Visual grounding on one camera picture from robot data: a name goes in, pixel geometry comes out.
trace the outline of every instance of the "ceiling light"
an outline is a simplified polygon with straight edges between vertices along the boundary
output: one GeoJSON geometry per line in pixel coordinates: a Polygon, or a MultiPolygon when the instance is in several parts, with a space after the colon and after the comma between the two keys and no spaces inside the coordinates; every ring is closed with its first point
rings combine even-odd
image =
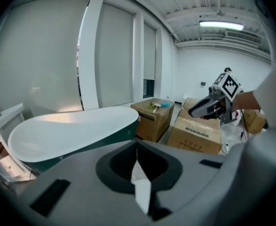
{"type": "Polygon", "coordinates": [[[234,29],[239,31],[243,30],[244,28],[242,24],[222,22],[222,21],[200,21],[199,25],[201,27],[228,28],[228,29],[234,29]]]}

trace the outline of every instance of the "white pillar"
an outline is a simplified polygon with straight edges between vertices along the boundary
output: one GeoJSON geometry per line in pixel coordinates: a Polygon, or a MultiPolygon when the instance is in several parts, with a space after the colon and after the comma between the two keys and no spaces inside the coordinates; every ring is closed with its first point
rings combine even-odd
{"type": "Polygon", "coordinates": [[[133,35],[133,95],[134,101],[141,101],[144,79],[144,18],[141,12],[134,16],[133,35]]]}
{"type": "Polygon", "coordinates": [[[95,43],[103,0],[90,0],[79,44],[79,83],[84,110],[99,108],[95,81],[95,43]]]}

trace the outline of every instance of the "dark green bathtub exterior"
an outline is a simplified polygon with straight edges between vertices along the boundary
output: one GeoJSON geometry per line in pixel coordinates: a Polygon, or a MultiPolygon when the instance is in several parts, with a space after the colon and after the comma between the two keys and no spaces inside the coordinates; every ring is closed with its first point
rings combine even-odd
{"type": "Polygon", "coordinates": [[[114,133],[100,141],[97,141],[93,144],[87,145],[86,147],[83,147],[79,150],[76,150],[74,152],[66,154],[66,155],[55,157],[55,158],[52,158],[52,159],[49,159],[46,161],[38,161],[38,162],[21,161],[21,162],[24,163],[29,168],[31,168],[33,171],[35,171],[37,173],[42,173],[42,172],[48,170],[49,168],[53,167],[55,164],[59,163],[64,158],[71,156],[73,154],[92,150],[95,148],[99,148],[99,147],[102,147],[105,145],[110,145],[110,144],[121,142],[121,141],[133,140],[136,135],[137,125],[138,125],[138,119],[135,122],[133,122],[132,124],[128,125],[127,127],[117,131],[116,133],[114,133]]]}

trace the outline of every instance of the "white bathtub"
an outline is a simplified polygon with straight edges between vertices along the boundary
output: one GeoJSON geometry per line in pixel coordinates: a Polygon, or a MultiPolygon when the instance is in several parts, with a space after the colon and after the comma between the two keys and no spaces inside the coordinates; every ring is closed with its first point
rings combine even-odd
{"type": "Polygon", "coordinates": [[[11,153],[36,172],[43,172],[74,153],[135,137],[136,110],[106,107],[37,116],[11,132],[11,153]]]}

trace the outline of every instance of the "window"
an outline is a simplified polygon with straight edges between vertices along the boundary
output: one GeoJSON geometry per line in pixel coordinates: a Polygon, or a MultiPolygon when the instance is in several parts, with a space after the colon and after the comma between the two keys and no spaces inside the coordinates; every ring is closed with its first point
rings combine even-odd
{"type": "Polygon", "coordinates": [[[132,102],[134,16],[103,4],[95,44],[95,79],[99,107],[132,102]]]}
{"type": "Polygon", "coordinates": [[[153,97],[155,81],[144,80],[143,82],[143,98],[153,97]]]}
{"type": "Polygon", "coordinates": [[[156,31],[144,24],[144,79],[155,79],[156,31]]]}
{"type": "Polygon", "coordinates": [[[82,110],[75,56],[87,3],[33,0],[11,9],[0,32],[0,106],[23,102],[26,119],[82,110]]]}

